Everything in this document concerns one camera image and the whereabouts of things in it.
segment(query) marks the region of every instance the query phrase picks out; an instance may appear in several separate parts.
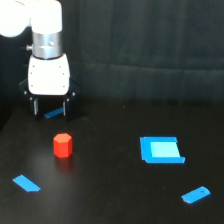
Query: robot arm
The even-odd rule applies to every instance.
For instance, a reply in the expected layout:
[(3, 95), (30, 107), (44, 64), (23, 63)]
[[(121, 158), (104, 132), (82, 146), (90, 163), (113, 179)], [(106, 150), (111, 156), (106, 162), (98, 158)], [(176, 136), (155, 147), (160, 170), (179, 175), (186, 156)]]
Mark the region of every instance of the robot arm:
[(67, 101), (80, 87), (70, 79), (62, 48), (62, 9), (57, 0), (0, 0), (0, 35), (16, 37), (31, 27), (33, 44), (27, 90), (33, 95), (65, 95)]

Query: black surface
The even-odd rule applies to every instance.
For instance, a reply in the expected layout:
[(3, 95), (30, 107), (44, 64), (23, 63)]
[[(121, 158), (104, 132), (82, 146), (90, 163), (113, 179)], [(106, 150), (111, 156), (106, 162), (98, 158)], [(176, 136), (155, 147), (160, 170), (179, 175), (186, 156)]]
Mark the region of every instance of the black surface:
[[(224, 221), (221, 107), (87, 104), (86, 116), (33, 119), (17, 108), (0, 134), (1, 223), (216, 223)], [(74, 153), (59, 160), (53, 138), (67, 132)], [(139, 137), (176, 136), (184, 165), (141, 160)], [(23, 174), (41, 187), (27, 193)], [(200, 186), (193, 205), (181, 196)]]

